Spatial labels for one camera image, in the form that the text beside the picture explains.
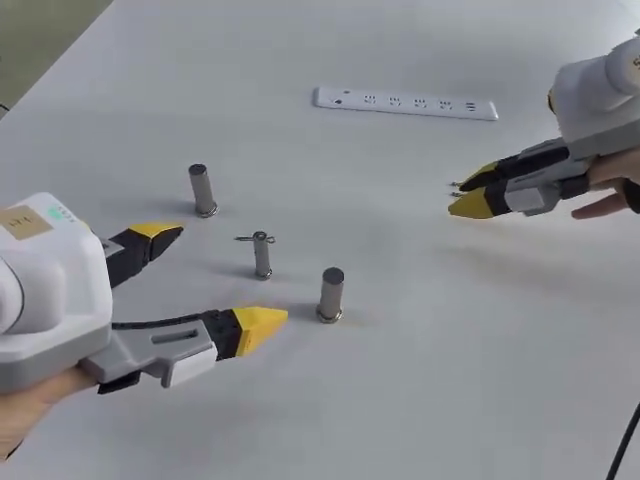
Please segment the power strip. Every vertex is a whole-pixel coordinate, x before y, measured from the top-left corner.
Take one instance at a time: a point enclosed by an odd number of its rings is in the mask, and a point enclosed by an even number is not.
[[[313,92],[313,103],[316,107],[343,110],[498,120],[493,102],[468,98],[319,87]]]

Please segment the human hand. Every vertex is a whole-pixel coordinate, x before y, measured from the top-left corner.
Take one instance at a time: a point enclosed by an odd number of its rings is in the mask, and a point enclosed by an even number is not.
[[[578,208],[571,216],[578,220],[610,215],[626,208],[640,208],[640,148],[596,160],[587,172],[591,190],[613,189],[608,197]]]
[[[0,462],[9,458],[51,407],[95,384],[82,370],[71,368],[27,390],[0,395]]]

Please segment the floor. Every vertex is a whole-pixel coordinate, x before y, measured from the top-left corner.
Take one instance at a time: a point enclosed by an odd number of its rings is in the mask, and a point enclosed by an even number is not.
[[[15,105],[111,1],[0,0],[0,104]]]

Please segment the black cable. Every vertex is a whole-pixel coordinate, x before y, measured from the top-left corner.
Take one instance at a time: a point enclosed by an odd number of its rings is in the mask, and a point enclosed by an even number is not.
[[[624,453],[627,451],[627,447],[629,446],[629,442],[631,441],[633,432],[638,426],[638,421],[640,421],[640,403],[636,407],[636,411],[633,412],[633,417],[631,417],[629,425],[627,425],[627,429],[622,436],[622,440],[620,440],[618,451],[616,452],[616,456],[613,458],[613,462],[611,463],[611,467],[609,468],[609,473],[607,474],[606,480],[614,480],[614,478],[616,478],[618,468],[620,468],[620,464],[622,463],[622,457],[624,457]]]

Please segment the metal peg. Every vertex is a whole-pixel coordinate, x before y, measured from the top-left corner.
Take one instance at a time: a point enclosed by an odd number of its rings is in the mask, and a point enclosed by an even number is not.
[[[269,244],[276,243],[276,239],[265,232],[255,232],[251,237],[236,237],[241,242],[253,242],[253,253],[256,257],[256,277],[267,280],[273,271],[269,262]]]
[[[316,308],[316,315],[322,323],[335,323],[342,318],[343,285],[344,272],[339,268],[327,268],[322,273],[320,303]]]
[[[202,218],[208,218],[218,213],[218,204],[213,199],[207,167],[201,163],[191,165],[189,177],[193,196],[196,199],[196,213]]]

